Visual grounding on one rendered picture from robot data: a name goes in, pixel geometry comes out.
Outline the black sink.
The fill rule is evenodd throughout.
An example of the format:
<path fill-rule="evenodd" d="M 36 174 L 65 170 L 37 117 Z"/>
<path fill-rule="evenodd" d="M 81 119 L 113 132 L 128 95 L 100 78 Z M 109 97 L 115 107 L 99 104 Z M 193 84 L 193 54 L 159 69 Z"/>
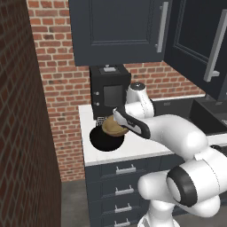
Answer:
<path fill-rule="evenodd" d="M 217 118 L 205 107 L 201 98 L 154 101 L 155 114 L 175 114 L 201 129 L 207 136 L 227 133 L 227 122 Z"/>

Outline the dark drawer front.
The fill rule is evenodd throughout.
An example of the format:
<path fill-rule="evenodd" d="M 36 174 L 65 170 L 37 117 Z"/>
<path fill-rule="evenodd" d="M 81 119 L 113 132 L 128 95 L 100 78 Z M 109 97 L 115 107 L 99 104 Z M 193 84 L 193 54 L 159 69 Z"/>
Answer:
<path fill-rule="evenodd" d="M 119 169 L 130 168 L 131 164 L 133 164 L 133 166 L 137 168 L 137 171 L 133 173 L 157 171 L 160 166 L 160 160 L 161 160 L 161 157 L 151 157 L 151 158 L 138 159 L 138 160 L 127 160 L 127 161 L 108 163 L 100 167 L 100 176 L 101 177 L 119 176 L 119 175 L 116 175 L 115 173 L 116 167 L 118 167 Z"/>
<path fill-rule="evenodd" d="M 101 207 L 102 214 L 115 214 L 115 205 L 117 208 L 120 208 L 126 207 L 128 203 L 132 206 L 132 210 L 148 207 L 148 200 L 144 200 L 137 193 L 133 193 L 130 195 L 116 196 L 113 199 L 105 200 Z"/>
<path fill-rule="evenodd" d="M 114 227 L 114 221 L 116 221 L 117 223 L 123 223 L 126 221 L 126 218 L 129 219 L 131 225 L 137 224 L 141 217 L 142 215 L 137 212 L 110 215 L 103 218 L 102 227 Z"/>
<path fill-rule="evenodd" d="M 142 176 L 141 174 L 135 174 L 104 181 L 102 183 L 102 196 L 103 197 L 115 196 L 115 187 L 117 187 L 118 190 L 120 191 L 124 189 L 129 189 L 130 185 L 134 189 L 134 192 L 136 192 L 137 182 L 141 176 Z"/>

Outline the dark closed cabinet door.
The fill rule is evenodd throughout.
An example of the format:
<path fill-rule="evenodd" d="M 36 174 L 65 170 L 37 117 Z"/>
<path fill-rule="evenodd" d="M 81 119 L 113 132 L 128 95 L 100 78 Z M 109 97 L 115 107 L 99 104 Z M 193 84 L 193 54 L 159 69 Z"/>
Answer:
<path fill-rule="evenodd" d="M 158 53 L 163 2 L 168 2 L 168 16 Z M 68 0 L 68 4 L 78 67 L 164 60 L 172 0 Z"/>

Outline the large black bowl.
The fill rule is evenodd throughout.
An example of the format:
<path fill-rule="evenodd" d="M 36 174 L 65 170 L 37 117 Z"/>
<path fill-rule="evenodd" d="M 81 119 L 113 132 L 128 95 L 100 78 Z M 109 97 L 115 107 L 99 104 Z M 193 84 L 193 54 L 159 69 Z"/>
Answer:
<path fill-rule="evenodd" d="M 90 142 L 101 152 L 111 152 L 118 149 L 123 144 L 124 136 L 109 136 L 102 130 L 101 126 L 97 126 L 90 132 Z"/>

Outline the small brown bowl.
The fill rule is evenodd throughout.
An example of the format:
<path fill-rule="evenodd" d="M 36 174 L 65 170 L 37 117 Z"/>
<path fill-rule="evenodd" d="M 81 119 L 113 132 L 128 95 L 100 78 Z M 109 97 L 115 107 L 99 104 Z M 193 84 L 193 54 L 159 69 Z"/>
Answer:
<path fill-rule="evenodd" d="M 102 130 L 111 137 L 121 137 L 129 132 L 127 128 L 120 126 L 112 115 L 104 120 Z"/>

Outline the black coffee machine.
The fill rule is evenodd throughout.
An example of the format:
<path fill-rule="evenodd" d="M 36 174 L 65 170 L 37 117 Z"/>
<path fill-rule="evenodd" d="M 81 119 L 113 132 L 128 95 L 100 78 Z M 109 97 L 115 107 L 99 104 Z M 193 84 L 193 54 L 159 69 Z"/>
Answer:
<path fill-rule="evenodd" d="M 106 118 L 126 102 L 131 73 L 124 65 L 90 67 L 90 96 L 93 119 Z"/>

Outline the dark open cabinet door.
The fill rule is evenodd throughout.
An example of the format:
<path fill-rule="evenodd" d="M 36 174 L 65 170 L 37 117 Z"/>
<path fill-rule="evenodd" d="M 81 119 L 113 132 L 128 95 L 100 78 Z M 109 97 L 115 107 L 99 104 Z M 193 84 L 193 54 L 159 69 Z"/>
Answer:
<path fill-rule="evenodd" d="M 215 64 L 220 75 L 204 81 L 227 0 L 173 0 L 164 61 L 217 101 L 227 100 L 227 28 Z"/>

